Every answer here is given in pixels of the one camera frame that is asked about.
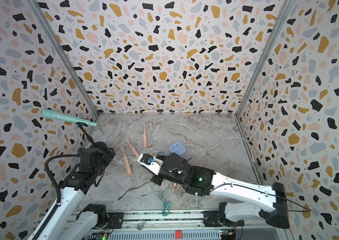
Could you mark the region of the pink toothbrush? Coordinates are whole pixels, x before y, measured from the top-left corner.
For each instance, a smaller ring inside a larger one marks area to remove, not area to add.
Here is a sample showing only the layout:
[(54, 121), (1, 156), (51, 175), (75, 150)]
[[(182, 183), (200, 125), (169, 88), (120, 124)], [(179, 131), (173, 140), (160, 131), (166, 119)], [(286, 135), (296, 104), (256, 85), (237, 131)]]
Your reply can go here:
[(133, 173), (132, 173), (132, 169), (131, 169), (131, 166), (130, 166), (128, 156), (125, 153), (124, 147), (121, 147), (121, 151), (123, 153), (123, 158), (124, 158), (124, 162), (125, 162), (125, 165), (126, 165), (127, 173), (128, 173), (129, 176), (131, 176)]
[(129, 144), (132, 152), (134, 153), (135, 157), (138, 159), (140, 157), (139, 152), (136, 150), (136, 148), (130, 143), (130, 140), (127, 140), (127, 143)]
[(143, 131), (143, 147), (144, 149), (148, 148), (146, 125), (144, 125), (144, 131)]

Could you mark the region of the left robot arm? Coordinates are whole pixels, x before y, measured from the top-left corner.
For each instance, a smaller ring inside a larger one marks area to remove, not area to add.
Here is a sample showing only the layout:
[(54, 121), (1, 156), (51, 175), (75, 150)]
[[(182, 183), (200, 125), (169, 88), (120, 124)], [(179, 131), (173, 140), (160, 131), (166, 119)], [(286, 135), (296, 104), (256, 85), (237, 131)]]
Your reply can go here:
[(76, 154), (80, 159), (79, 163), (59, 183), (49, 168), (49, 163), (58, 156), (49, 158), (45, 162), (45, 170), (56, 190), (57, 198), (29, 238), (31, 240), (81, 240), (92, 229), (107, 228), (110, 225), (110, 217), (106, 206), (89, 204), (80, 212), (76, 221), (66, 231), (63, 230), (72, 212), (88, 190), (92, 186), (99, 185), (106, 167), (115, 155), (115, 151), (102, 142), (94, 143), (90, 148), (80, 148)]

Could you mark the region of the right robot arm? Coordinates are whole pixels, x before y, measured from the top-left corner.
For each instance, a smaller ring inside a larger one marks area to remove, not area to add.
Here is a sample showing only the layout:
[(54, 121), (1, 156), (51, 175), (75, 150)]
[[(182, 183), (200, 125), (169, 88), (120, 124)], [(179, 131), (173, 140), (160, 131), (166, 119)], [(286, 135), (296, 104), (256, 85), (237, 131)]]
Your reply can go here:
[(180, 185), (190, 195), (225, 197), (243, 202), (244, 205), (238, 208), (226, 202), (219, 204), (218, 219), (223, 224), (263, 219), (275, 228), (290, 227), (289, 200), (281, 183), (262, 186), (235, 180), (211, 169), (192, 166), (175, 153), (157, 157), (142, 154), (138, 162), (153, 173), (157, 185), (167, 180)]

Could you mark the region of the blue power strip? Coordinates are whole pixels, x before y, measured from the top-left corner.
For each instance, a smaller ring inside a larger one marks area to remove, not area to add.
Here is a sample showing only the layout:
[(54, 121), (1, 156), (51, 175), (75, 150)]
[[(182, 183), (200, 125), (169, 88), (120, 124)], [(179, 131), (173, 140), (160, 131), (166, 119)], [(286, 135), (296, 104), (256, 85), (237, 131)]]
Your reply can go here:
[(169, 151), (183, 157), (186, 153), (186, 147), (181, 142), (175, 142), (169, 146)]

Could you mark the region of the red button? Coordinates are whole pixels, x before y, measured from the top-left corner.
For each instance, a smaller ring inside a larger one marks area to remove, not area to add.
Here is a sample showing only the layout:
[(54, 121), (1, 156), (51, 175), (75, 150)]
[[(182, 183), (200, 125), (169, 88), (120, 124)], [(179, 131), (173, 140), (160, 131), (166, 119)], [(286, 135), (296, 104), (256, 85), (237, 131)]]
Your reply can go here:
[(182, 231), (175, 231), (175, 239), (182, 239)]

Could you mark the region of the metal base rail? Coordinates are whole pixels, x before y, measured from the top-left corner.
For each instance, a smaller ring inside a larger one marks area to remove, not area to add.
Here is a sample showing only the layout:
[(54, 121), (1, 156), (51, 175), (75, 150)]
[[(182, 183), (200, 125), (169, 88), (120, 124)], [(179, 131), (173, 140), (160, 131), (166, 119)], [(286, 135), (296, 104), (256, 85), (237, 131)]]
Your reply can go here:
[[(168, 216), (160, 211), (108, 211), (110, 225), (92, 229), (81, 240), (292, 240), (290, 230), (278, 229), (262, 219), (223, 224), (216, 210), (174, 210)], [(66, 231), (80, 212), (73, 212)], [(182, 239), (175, 239), (182, 231)]]

